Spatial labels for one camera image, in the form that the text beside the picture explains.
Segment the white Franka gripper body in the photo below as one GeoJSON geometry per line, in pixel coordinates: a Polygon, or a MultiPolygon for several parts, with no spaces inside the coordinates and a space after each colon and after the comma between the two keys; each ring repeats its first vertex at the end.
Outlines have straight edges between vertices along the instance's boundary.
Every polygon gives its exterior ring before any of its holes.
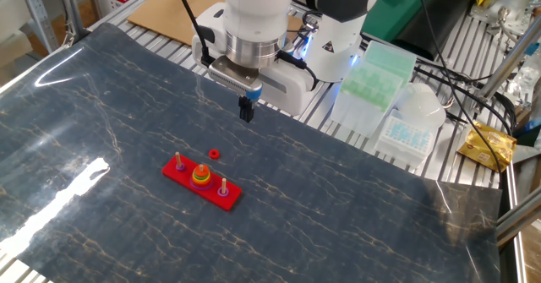
{"type": "Polygon", "coordinates": [[[194,60],[210,78],[252,101],[261,99],[298,115],[309,103],[314,79],[277,57],[286,45],[287,3],[216,3],[196,22],[200,33],[192,40],[194,60]]]}

